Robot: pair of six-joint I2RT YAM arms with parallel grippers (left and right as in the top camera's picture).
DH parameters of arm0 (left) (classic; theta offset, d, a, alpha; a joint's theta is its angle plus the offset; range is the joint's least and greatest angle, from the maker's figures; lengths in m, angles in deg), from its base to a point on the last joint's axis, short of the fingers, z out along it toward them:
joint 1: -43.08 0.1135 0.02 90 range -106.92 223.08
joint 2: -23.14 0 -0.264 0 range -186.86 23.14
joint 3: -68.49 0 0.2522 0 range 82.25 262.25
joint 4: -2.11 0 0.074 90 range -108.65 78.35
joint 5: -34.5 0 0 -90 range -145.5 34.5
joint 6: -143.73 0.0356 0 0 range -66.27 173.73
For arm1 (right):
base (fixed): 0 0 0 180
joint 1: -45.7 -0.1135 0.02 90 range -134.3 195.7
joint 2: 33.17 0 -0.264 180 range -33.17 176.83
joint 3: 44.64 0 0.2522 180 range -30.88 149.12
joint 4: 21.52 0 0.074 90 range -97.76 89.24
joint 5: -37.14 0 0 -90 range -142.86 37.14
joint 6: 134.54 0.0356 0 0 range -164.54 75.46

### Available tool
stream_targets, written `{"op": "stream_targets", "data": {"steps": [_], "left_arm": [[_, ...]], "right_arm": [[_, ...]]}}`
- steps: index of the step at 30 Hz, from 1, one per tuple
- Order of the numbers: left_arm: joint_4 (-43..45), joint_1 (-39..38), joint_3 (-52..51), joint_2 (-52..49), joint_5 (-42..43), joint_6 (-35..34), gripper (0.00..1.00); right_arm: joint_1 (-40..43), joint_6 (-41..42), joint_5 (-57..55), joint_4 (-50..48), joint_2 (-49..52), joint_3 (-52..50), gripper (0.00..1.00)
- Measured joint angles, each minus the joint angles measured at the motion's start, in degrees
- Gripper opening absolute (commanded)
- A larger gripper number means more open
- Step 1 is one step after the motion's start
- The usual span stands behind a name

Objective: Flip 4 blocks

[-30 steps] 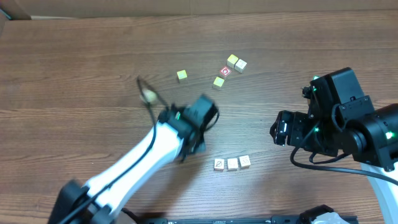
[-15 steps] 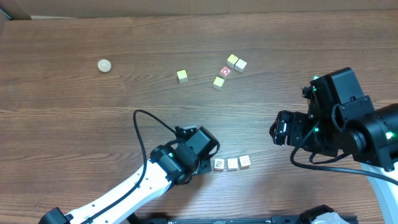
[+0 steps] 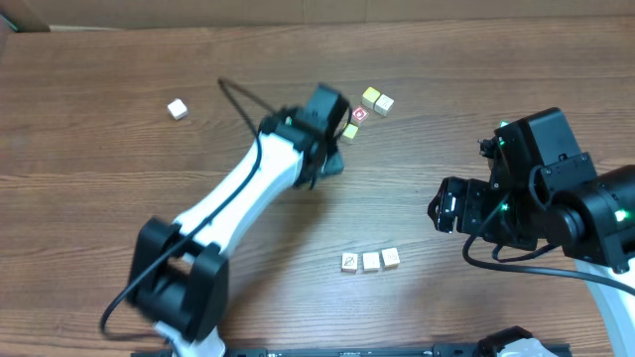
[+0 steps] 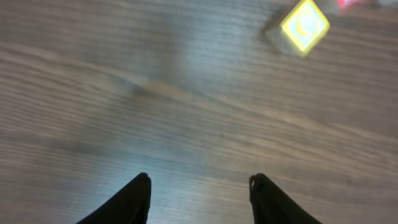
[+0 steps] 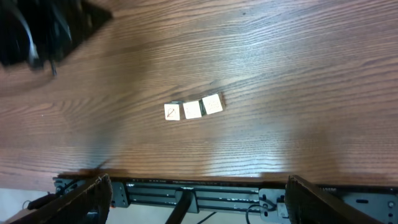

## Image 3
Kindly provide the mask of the white red-sided block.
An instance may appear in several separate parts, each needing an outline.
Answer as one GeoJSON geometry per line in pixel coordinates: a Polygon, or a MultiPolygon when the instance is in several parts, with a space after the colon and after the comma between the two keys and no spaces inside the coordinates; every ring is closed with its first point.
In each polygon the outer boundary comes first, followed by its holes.
{"type": "Polygon", "coordinates": [[[363,272],[377,272],[381,268],[380,255],[378,252],[369,252],[362,254],[363,272]]]}

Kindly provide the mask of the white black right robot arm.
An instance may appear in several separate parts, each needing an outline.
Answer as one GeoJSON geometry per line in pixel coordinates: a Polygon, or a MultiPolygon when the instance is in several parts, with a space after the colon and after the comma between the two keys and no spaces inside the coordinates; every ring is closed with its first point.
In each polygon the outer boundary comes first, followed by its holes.
{"type": "Polygon", "coordinates": [[[634,168],[600,175],[564,112],[503,121],[480,141],[489,180],[444,178],[428,206],[481,269],[586,282],[618,356],[634,353],[634,168]]]}

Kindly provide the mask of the white outline block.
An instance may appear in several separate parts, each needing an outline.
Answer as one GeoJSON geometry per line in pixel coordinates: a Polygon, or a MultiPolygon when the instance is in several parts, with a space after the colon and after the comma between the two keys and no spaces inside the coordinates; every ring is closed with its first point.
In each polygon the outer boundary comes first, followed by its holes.
{"type": "Polygon", "coordinates": [[[385,269],[397,268],[401,263],[397,248],[388,248],[382,250],[381,257],[385,269]]]}

